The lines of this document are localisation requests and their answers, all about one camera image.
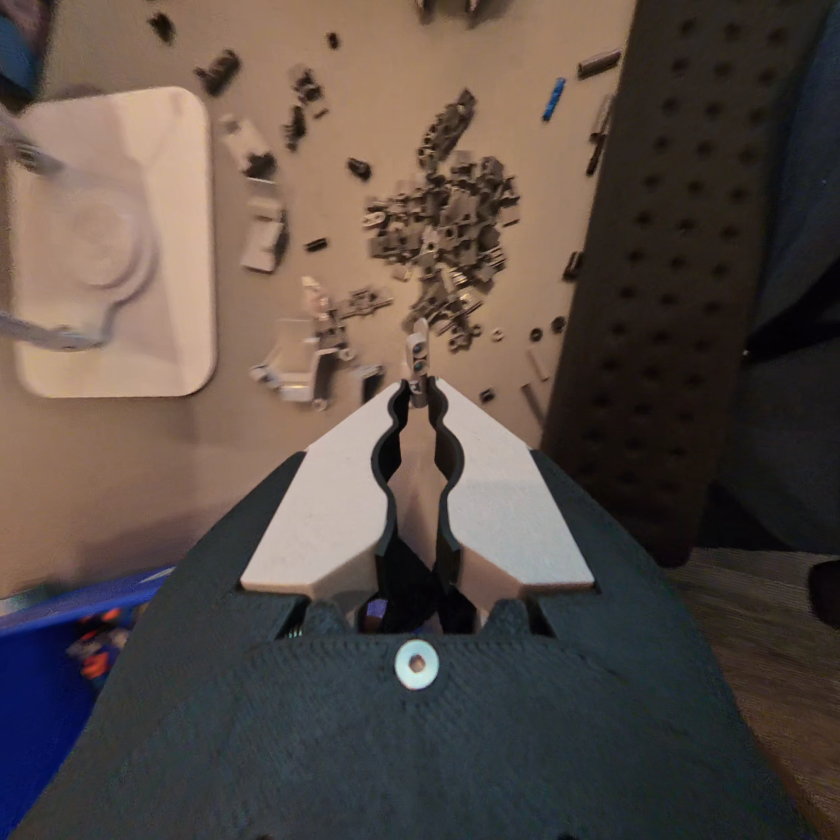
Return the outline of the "pale grey angled panel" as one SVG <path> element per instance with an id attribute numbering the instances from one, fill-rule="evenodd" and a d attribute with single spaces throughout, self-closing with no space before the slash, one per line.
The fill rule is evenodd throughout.
<path id="1" fill-rule="evenodd" d="M 273 274 L 287 238 L 285 205 L 276 196 L 257 196 L 248 202 L 248 209 L 250 219 L 239 264 L 245 270 Z"/>

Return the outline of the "black rounded object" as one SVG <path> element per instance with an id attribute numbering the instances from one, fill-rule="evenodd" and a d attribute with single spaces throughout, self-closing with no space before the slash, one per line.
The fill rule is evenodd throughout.
<path id="1" fill-rule="evenodd" d="M 816 563 L 807 575 L 808 600 L 820 622 L 839 630 L 839 560 Z"/>

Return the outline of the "white rounded tray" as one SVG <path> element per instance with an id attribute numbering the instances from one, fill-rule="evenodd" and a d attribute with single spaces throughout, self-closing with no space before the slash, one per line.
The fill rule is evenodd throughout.
<path id="1" fill-rule="evenodd" d="M 11 339 L 17 378 L 27 391 L 54 399 L 188 396 L 207 383 L 217 359 L 207 111 L 181 87 L 97 96 L 113 98 L 130 151 L 142 166 L 159 264 L 143 294 L 119 311 L 112 338 L 101 348 L 54 352 Z M 23 112 L 51 101 L 57 100 Z M 9 222 L 13 174 L 2 154 Z M 10 223 L 9 305 L 2 310 L 14 312 L 9 232 Z"/>

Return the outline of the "black dimpled foam pad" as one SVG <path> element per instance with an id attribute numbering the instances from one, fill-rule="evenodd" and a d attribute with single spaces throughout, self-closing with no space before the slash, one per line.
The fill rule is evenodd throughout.
<path id="1" fill-rule="evenodd" d="M 832 2 L 638 2 L 540 448 L 665 567 L 717 472 L 770 184 Z"/>

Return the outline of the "grey tube connector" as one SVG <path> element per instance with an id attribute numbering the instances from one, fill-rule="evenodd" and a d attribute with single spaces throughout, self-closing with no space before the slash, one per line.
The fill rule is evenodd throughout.
<path id="1" fill-rule="evenodd" d="M 588 56 L 577 65 L 577 78 L 580 80 L 591 78 L 602 74 L 607 70 L 615 68 L 623 56 L 622 49 L 609 49 Z"/>

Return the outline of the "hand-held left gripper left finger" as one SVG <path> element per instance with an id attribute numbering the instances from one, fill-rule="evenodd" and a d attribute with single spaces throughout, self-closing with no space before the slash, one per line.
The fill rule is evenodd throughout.
<path id="1" fill-rule="evenodd" d="M 402 462 L 408 383 L 382 393 L 312 443 L 239 582 L 247 592 L 331 601 L 342 613 L 379 585 L 396 531 L 389 478 Z"/>

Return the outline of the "blue plastic bin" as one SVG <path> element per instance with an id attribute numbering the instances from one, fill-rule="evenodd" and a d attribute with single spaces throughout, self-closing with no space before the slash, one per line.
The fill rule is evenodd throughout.
<path id="1" fill-rule="evenodd" d="M 98 698 L 65 653 L 78 621 L 115 607 L 147 607 L 173 570 L 165 566 L 75 590 L 41 584 L 2 599 L 2 838 L 52 780 Z"/>

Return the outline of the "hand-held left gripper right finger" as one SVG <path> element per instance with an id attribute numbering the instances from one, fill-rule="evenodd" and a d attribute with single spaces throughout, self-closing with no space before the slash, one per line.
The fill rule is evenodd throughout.
<path id="1" fill-rule="evenodd" d="M 439 376 L 427 399 L 445 478 L 436 537 L 444 589 L 485 616 L 501 601 L 592 590 L 593 572 L 534 451 Z"/>

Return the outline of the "grey perforated beam assembly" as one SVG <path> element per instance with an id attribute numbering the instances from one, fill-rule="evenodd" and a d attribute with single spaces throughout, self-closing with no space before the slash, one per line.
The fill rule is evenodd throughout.
<path id="1" fill-rule="evenodd" d="M 434 173 L 447 159 L 468 129 L 476 110 L 476 98 L 464 88 L 455 101 L 439 112 L 428 126 L 416 151 L 416 161 L 424 172 Z"/>

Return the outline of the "pale blue book stand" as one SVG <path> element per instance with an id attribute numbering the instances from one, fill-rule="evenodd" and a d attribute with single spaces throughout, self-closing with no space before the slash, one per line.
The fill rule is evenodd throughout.
<path id="1" fill-rule="evenodd" d="M 41 350 L 97 350 L 119 311 L 149 286 L 160 245 L 141 164 L 113 98 L 2 107 L 12 165 L 10 245 L 15 311 L 2 337 Z"/>

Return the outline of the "grey tube with black axle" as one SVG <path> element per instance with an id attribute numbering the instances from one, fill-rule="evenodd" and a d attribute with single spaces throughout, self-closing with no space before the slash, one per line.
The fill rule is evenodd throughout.
<path id="1" fill-rule="evenodd" d="M 595 121 L 590 133 L 590 141 L 593 144 L 593 149 L 585 169 L 585 175 L 587 177 L 593 177 L 601 162 L 607 135 L 610 130 L 614 101 L 614 93 L 605 95 L 595 115 Z"/>

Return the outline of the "grey angled holed beam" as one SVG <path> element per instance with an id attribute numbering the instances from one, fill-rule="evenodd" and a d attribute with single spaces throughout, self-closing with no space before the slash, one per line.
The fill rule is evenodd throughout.
<path id="1" fill-rule="evenodd" d="M 241 68 L 241 59 L 232 49 L 223 49 L 208 67 L 196 66 L 193 74 L 208 97 L 217 98 L 229 87 Z"/>

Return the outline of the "heap of mixed coloured pieces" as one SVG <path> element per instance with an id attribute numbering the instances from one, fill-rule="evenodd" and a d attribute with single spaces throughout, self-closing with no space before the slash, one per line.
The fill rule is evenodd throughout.
<path id="1" fill-rule="evenodd" d="M 78 621 L 76 638 L 65 653 L 96 695 L 102 691 L 145 607 L 115 607 Z"/>

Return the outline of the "pale grey holed connector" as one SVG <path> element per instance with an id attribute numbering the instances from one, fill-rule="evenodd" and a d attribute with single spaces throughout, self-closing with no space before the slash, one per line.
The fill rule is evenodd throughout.
<path id="1" fill-rule="evenodd" d="M 429 380 L 429 324 L 425 318 L 414 322 L 406 338 L 403 375 L 409 388 L 412 408 L 427 406 Z"/>

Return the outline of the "pile of grey clip plates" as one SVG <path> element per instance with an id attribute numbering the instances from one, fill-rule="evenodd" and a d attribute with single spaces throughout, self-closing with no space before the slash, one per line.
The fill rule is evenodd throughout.
<path id="1" fill-rule="evenodd" d="M 466 151 L 455 152 L 446 171 L 368 200 L 361 224 L 369 257 L 418 288 L 402 321 L 406 333 L 425 319 L 451 353 L 482 334 L 473 316 L 507 267 L 501 230 L 519 222 L 520 200 L 516 176 L 496 156 Z"/>

